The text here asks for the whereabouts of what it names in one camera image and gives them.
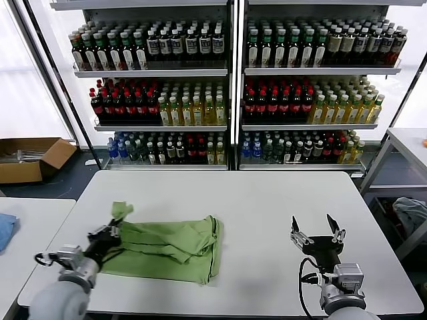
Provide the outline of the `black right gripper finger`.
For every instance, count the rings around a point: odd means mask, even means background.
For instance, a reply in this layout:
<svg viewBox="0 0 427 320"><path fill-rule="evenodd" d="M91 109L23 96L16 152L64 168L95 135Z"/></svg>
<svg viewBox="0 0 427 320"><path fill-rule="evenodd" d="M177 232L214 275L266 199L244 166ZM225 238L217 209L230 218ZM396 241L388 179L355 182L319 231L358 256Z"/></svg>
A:
<svg viewBox="0 0 427 320"><path fill-rule="evenodd" d="M309 238L305 233L300 231L296 218L292 216L290 239L297 247L313 244L314 240Z"/></svg>
<svg viewBox="0 0 427 320"><path fill-rule="evenodd" d="M338 222L329 214L327 214L327 220L330 226L330 229L333 233L332 242L333 243L343 243L346 236L346 230L341 229L338 225Z"/></svg>

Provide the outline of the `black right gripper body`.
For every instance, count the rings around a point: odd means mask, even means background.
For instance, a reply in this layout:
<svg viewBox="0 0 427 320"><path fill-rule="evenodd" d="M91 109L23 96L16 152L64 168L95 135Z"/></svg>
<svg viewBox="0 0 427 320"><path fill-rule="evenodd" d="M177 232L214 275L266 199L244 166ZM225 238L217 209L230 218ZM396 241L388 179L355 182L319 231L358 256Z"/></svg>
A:
<svg viewBox="0 0 427 320"><path fill-rule="evenodd" d="M313 257L318 267L334 267L341 263L339 254L344 248L342 242L333 242L332 236L313 236L309 239L307 244L303 244L302 252Z"/></svg>

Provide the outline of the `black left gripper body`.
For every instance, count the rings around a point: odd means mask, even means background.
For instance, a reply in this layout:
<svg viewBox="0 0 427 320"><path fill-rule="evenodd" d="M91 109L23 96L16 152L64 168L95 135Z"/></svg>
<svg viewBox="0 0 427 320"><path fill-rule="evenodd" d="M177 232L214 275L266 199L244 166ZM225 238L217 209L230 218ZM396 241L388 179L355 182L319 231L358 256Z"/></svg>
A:
<svg viewBox="0 0 427 320"><path fill-rule="evenodd" d="M88 235L89 247L86 249L86 257L94 261L102 261L107 252L121 244L121 237L114 231L102 231Z"/></svg>

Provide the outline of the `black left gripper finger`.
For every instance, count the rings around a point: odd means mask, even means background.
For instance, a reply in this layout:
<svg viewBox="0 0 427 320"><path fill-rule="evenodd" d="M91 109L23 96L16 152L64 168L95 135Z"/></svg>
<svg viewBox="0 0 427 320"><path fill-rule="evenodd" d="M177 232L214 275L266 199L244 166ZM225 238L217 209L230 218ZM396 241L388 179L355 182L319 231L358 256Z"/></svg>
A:
<svg viewBox="0 0 427 320"><path fill-rule="evenodd" d="M112 226L111 225L103 225L97 228L94 231L90 231L87 234L88 239L111 239Z"/></svg>
<svg viewBox="0 0 427 320"><path fill-rule="evenodd" d="M112 219L109 222L109 229L110 229L110 236L113 238L120 238L121 237L121 226L123 223L123 219Z"/></svg>

